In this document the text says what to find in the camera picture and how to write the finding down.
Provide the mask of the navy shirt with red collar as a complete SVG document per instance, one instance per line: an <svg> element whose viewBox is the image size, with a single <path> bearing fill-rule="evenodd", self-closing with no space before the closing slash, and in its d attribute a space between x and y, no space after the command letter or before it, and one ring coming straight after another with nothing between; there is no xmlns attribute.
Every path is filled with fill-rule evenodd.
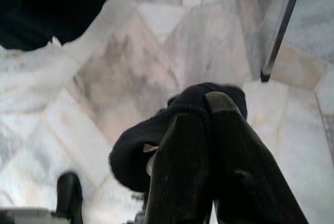
<svg viewBox="0 0 334 224"><path fill-rule="evenodd" d="M107 0L0 0L0 46L33 51L79 38Z"/></svg>

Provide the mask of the silver metal clothes rack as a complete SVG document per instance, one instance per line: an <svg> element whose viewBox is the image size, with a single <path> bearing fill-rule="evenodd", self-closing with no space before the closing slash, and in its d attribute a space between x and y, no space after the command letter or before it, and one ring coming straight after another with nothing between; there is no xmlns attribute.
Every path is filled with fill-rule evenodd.
<svg viewBox="0 0 334 224"><path fill-rule="evenodd" d="M268 54L261 69L260 80L262 83L267 83L270 79L273 66L277 59L296 1L297 0L283 0L282 8L275 25L275 30L273 32L272 39L270 40Z"/></svg>

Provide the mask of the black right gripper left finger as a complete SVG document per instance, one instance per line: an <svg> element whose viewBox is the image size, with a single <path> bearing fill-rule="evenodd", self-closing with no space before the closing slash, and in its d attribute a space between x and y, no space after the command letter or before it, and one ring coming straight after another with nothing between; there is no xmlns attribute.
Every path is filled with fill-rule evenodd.
<svg viewBox="0 0 334 224"><path fill-rule="evenodd" d="M209 182L203 122L194 114L178 115L154 157L144 224L205 224Z"/></svg>

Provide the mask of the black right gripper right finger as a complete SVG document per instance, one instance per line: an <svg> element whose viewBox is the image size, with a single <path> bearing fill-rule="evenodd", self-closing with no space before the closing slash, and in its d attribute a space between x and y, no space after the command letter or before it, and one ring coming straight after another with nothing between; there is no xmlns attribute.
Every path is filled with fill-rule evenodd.
<svg viewBox="0 0 334 224"><path fill-rule="evenodd" d="M270 150L225 93L211 110L219 224L308 224Z"/></svg>

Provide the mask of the grey robot right leg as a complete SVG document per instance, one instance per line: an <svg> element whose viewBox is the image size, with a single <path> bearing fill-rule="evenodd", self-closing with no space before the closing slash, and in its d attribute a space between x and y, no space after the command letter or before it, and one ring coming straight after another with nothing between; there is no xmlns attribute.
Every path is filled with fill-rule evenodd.
<svg viewBox="0 0 334 224"><path fill-rule="evenodd" d="M0 209L0 224L53 224L49 210L38 208Z"/></svg>

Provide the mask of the black shirt with green logo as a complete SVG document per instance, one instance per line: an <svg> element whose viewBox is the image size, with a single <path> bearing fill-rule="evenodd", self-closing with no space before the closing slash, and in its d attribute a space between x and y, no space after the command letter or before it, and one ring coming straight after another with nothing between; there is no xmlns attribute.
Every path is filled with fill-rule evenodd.
<svg viewBox="0 0 334 224"><path fill-rule="evenodd" d="M245 93L232 85L220 85L210 82L188 87L179 95L168 100L167 107L155 116L126 130L117 140L110 155L111 171L125 187L136 192L147 192L150 179L146 171L149 156L144 153L144 145L160 145L168 130L170 120L177 113L195 112L206 118L208 111L204 97L207 93L218 91L228 95L247 116Z"/></svg>

